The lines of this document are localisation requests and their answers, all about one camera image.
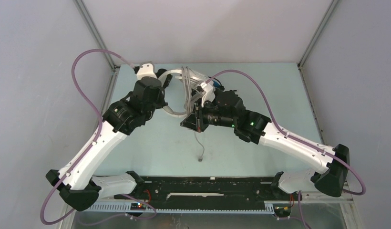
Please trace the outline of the large black blue headphones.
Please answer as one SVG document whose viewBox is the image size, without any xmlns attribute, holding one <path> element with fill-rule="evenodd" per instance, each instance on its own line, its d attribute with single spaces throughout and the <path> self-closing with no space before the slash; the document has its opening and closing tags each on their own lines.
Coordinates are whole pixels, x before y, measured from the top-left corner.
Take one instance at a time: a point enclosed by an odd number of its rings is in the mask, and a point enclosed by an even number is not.
<svg viewBox="0 0 391 229">
<path fill-rule="evenodd" d="M 237 93 L 237 90 L 229 90 L 229 89 L 226 89 L 222 83 L 217 80 L 217 79 L 213 79 L 209 82 L 209 84 L 213 87 L 213 94 L 215 96 L 221 94 L 221 93 L 224 93 L 224 92 L 233 92 L 234 94 L 238 95 Z"/>
</svg>

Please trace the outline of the small black headphones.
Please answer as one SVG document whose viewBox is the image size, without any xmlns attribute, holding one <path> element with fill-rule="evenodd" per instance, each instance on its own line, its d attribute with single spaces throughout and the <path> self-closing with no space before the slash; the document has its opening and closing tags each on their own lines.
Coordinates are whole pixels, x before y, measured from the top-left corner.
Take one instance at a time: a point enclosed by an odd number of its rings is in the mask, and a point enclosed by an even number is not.
<svg viewBox="0 0 391 229">
<path fill-rule="evenodd" d="M 166 88 L 169 86 L 169 84 L 173 78 L 171 71 L 161 68 L 161 69 L 157 70 L 155 75 L 156 75 L 157 79 L 159 79 L 159 81 L 162 84 L 163 92 L 165 92 Z"/>
</svg>

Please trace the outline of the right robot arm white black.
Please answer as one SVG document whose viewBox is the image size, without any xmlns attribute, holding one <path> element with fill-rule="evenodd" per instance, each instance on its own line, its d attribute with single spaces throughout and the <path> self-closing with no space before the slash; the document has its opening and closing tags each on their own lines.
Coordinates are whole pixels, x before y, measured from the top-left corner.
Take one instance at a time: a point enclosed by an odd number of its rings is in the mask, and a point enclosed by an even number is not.
<svg viewBox="0 0 391 229">
<path fill-rule="evenodd" d="M 269 117 L 247 110 L 233 91 L 218 92 L 212 102 L 204 105 L 201 102 L 201 99 L 195 101 L 192 113 L 180 123 L 181 127 L 198 133 L 210 125 L 231 127 L 247 143 L 280 150 L 310 165 L 308 170 L 276 173 L 270 187 L 274 198 L 284 199 L 305 187 L 313 187 L 331 197 L 341 196 L 348 173 L 345 166 L 350 163 L 348 147 L 321 145 L 286 132 L 276 127 Z"/>
</svg>

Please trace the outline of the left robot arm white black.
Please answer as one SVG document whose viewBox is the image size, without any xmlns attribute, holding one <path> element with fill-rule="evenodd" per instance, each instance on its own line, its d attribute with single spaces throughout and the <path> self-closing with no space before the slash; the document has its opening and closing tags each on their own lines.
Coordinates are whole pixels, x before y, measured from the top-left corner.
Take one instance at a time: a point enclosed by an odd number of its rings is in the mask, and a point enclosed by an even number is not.
<svg viewBox="0 0 391 229">
<path fill-rule="evenodd" d="M 122 175 L 96 177 L 94 173 L 109 153 L 134 129 L 145 125 L 156 109 L 165 106 L 164 88 L 153 77 L 135 82 L 133 91 L 112 103 L 84 148 L 60 170 L 50 170 L 47 180 L 57 187 L 60 197 L 76 211 L 84 211 L 101 198 L 128 194 L 140 198 L 144 180 L 134 171 Z"/>
</svg>

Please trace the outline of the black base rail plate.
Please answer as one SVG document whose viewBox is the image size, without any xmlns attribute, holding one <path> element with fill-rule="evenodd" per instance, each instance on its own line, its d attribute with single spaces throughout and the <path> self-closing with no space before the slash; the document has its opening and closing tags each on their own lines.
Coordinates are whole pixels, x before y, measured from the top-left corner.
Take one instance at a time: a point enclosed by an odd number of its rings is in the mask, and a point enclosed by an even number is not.
<svg viewBox="0 0 391 229">
<path fill-rule="evenodd" d="M 142 177 L 129 195 L 157 208 L 264 209 L 267 201 L 296 202 L 273 177 Z"/>
</svg>

